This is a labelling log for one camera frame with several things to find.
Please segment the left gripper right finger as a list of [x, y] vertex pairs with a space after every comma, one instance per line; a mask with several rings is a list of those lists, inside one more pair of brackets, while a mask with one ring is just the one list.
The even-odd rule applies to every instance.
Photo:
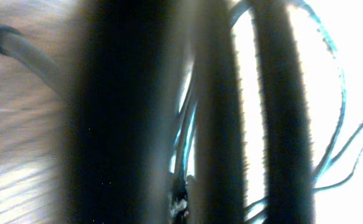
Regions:
[[198, 224], [199, 223], [199, 196], [198, 196], [198, 183], [194, 176], [187, 176], [187, 211], [186, 215], [187, 223]]

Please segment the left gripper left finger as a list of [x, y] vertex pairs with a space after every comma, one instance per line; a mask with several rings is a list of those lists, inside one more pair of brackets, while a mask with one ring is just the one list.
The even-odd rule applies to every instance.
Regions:
[[183, 178], [176, 178], [172, 183], [170, 193], [170, 224], [186, 224], [188, 216], [186, 181]]

